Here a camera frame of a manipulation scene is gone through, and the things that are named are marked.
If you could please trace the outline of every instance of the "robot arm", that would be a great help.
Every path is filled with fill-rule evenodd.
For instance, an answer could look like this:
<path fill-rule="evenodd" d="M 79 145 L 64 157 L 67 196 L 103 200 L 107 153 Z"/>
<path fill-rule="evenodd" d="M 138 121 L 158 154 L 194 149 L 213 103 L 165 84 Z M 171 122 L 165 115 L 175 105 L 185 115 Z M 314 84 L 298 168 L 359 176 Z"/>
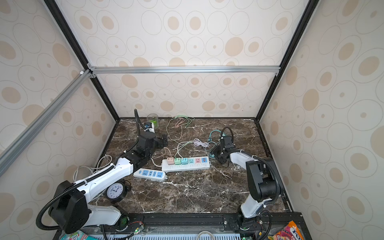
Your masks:
<path fill-rule="evenodd" d="M 223 136 L 225 129 L 229 129 L 232 136 Z M 283 187 L 280 176 L 276 174 L 278 171 L 273 159 L 259 158 L 238 149 L 233 142 L 231 128 L 225 127 L 222 130 L 220 144 L 210 154 L 223 165 L 233 162 L 246 169 L 250 194 L 240 207 L 244 218 L 257 216 L 267 204 L 276 201 Z"/>
<path fill-rule="evenodd" d="M 143 126 L 145 131 L 140 133 L 140 120 L 136 109 L 135 119 L 138 132 L 135 144 L 110 166 L 73 184 L 68 181 L 59 184 L 54 198 L 39 212 L 36 218 L 37 227 L 43 230 L 62 228 L 65 233 L 73 233 L 88 225 L 115 225 L 117 229 L 121 226 L 125 227 L 127 221 L 126 215 L 122 214 L 124 213 L 122 209 L 114 206 L 93 206 L 88 203 L 119 179 L 146 165 L 156 149 L 168 145 L 165 135 L 156 137 L 153 124 L 146 123 L 146 127 Z M 50 227 L 42 224 L 41 218 L 48 208 L 49 215 L 58 226 Z"/>

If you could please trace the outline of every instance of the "white robot arm segment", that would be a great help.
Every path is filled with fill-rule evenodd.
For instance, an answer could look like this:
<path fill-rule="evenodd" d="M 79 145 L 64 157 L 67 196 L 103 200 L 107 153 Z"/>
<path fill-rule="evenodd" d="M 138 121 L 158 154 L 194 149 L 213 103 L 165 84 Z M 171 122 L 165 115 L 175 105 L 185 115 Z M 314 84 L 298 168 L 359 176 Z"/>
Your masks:
<path fill-rule="evenodd" d="M 100 172 L 96 172 L 93 175 L 91 175 L 85 179 L 81 179 L 79 181 L 76 181 L 74 184 L 84 182 L 84 180 L 86 181 L 88 178 L 90 178 L 90 177 L 92 177 L 92 176 L 94 176 Z M 100 192 L 102 192 L 104 189 L 106 189 L 107 187 L 112 185 L 114 182 L 116 182 L 117 180 L 119 180 L 123 177 L 131 175 L 132 173 L 133 173 L 133 165 L 131 164 L 131 162 L 126 158 L 119 158 L 114 169 L 112 169 L 111 171 L 107 172 L 106 174 L 98 177 L 97 179 L 93 180 L 92 182 L 78 187 L 77 189 L 80 192 L 85 191 L 84 196 L 86 198 L 87 203 L 89 203 L 90 201 L 92 201 L 92 199 L 94 197 L 96 197 Z"/>

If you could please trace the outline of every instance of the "dark marble countertop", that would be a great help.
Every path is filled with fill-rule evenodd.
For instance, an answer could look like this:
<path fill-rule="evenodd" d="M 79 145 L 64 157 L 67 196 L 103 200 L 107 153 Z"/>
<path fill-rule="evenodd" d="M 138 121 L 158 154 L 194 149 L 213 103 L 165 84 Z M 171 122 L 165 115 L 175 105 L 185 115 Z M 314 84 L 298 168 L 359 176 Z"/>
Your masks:
<path fill-rule="evenodd" d="M 170 118 L 159 121 L 156 134 L 167 134 L 166 126 Z M 175 127 L 177 120 L 172 120 L 168 126 L 171 139 L 179 139 L 181 128 Z M 265 151 L 259 138 L 253 119 L 195 119 L 182 129 L 181 141 L 199 138 L 206 142 L 210 132 L 230 126 L 234 133 L 234 141 L 238 148 L 265 157 Z M 217 142 L 219 133 L 212 134 Z M 136 126 L 134 119 L 122 119 L 113 135 L 106 154 L 116 157 L 130 147 L 136 140 Z M 175 156 L 177 142 L 168 140 L 168 148 Z M 164 149 L 155 152 L 154 157 L 164 154 Z M 207 156 L 203 147 L 188 144 L 179 151 L 183 157 Z M 170 157 L 167 151 L 162 157 L 156 158 L 155 163 L 161 164 L 162 159 Z M 160 170 L 150 161 L 145 168 Z M 211 168 L 183 172 L 169 172 L 164 182 L 125 177 L 132 186 L 131 192 L 125 199 L 117 203 L 128 213 L 231 213 L 245 201 L 249 194 L 246 170 L 231 163 L 222 166 L 215 159 L 211 159 Z M 105 198 L 98 200 L 98 205 L 110 205 Z M 272 212 L 284 212 L 284 205 L 279 199 L 274 205 L 268 206 Z"/>

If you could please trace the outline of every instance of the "polka dot wall panel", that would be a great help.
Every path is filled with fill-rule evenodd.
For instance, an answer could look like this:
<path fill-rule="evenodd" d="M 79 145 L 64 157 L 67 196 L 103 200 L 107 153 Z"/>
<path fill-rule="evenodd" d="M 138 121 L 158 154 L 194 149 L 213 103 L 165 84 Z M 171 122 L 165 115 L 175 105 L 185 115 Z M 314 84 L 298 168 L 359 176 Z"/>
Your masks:
<path fill-rule="evenodd" d="M 279 65 L 307 0 L 60 0 L 93 66 Z"/>
<path fill-rule="evenodd" d="M 0 4 L 0 154 L 82 67 L 36 0 Z"/>
<path fill-rule="evenodd" d="M 322 1 L 261 126 L 315 240 L 382 239 L 384 1 Z"/>
<path fill-rule="evenodd" d="M 56 231 L 36 227 L 40 209 L 78 166 L 94 167 L 114 119 L 86 80 L 0 177 L 0 239 L 51 240 Z M 79 178 L 90 175 L 81 168 Z M 45 225 L 57 225 L 46 212 Z"/>
<path fill-rule="evenodd" d="M 120 117 L 255 117 L 274 73 L 99 74 Z"/>

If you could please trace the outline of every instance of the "power strip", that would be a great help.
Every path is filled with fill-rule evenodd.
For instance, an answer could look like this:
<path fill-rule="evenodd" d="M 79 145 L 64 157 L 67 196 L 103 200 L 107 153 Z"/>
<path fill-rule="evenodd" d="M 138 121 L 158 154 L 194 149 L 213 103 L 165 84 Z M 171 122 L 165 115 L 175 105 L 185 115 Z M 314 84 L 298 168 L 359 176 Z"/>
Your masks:
<path fill-rule="evenodd" d="M 182 159 L 169 157 L 168 159 L 163 159 L 161 164 L 161 170 L 163 170 L 164 172 L 178 172 L 209 168 L 210 163 L 208 156 L 185 157 Z"/>
<path fill-rule="evenodd" d="M 167 175 L 165 172 L 146 168 L 140 168 L 139 170 L 133 173 L 133 176 L 156 181 L 164 181 L 165 179 L 167 179 Z"/>

